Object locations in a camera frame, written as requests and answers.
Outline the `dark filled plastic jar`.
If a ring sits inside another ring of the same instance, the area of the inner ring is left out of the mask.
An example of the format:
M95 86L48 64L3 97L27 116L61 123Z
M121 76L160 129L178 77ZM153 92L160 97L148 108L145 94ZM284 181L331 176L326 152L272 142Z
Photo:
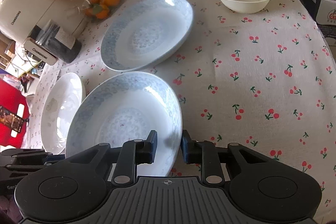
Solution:
M49 20L41 29L36 43L54 57L68 64L76 59L81 50L81 43L78 39L66 32L53 20Z

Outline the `white air fryer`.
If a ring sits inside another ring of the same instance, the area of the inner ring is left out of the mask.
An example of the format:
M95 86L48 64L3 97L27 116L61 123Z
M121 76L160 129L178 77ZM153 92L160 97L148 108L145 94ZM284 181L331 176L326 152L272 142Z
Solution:
M54 65L54 57L36 40L41 29L53 20L76 39L87 25L85 15L71 0L3 0L1 4L1 31L21 44L49 65Z

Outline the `plain white plate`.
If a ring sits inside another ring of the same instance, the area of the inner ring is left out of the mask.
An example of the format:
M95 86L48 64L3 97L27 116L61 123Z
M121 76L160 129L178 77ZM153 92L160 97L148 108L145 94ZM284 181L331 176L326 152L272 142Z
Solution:
M85 97L85 87L76 73L67 73L56 81L41 117L42 145L47 152L58 155L65 150L70 125Z

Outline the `cherry print tablecloth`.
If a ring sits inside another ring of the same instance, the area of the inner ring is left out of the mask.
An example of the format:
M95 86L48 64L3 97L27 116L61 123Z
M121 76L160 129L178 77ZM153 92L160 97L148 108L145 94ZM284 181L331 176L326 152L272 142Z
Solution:
M116 15L140 0L123 0ZM188 0L193 32L148 72L176 92L197 140L235 141L314 177L315 220L335 219L335 60L299 0L237 14L219 0Z

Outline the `blue patterned plate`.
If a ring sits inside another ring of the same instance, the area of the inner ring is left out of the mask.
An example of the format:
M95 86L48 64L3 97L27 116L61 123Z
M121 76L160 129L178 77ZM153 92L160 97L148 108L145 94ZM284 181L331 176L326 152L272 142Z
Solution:
M158 136L154 163L137 167L140 176L168 176L182 137L179 100L163 79L146 72L116 75L96 87L78 108L67 135L66 157L94 145L112 148L134 139Z
M101 43L101 59L116 72L159 64L187 40L193 22L193 7L187 0L137 2L109 26Z

